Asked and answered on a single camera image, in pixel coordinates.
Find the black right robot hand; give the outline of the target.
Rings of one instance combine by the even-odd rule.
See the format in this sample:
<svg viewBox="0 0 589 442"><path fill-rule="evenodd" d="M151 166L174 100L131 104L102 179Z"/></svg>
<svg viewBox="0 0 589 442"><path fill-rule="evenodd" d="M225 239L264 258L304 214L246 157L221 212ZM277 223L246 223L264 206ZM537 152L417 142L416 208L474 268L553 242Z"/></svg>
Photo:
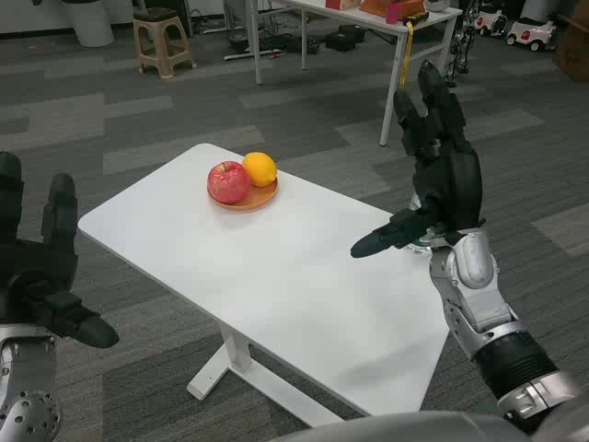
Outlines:
<svg viewBox="0 0 589 442"><path fill-rule="evenodd" d="M421 206L396 212L387 224L359 239L351 248L353 258L402 249L435 228L454 237L482 225L479 157L465 136L460 103L430 61L422 62L418 80L426 114L418 113L404 89L395 92L393 105L401 142L415 158L412 184Z"/></svg>

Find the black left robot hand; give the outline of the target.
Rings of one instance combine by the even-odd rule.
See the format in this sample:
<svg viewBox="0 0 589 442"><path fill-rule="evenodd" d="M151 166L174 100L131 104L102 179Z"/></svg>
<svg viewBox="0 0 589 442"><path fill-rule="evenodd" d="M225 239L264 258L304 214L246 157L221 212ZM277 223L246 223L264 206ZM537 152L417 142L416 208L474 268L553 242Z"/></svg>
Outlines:
<svg viewBox="0 0 589 442"><path fill-rule="evenodd" d="M106 349L119 341L115 329L72 293L78 201L67 173L52 179L43 208L42 241L17 237L24 181L18 156L1 154L1 323L30 323L60 337Z"/></svg>

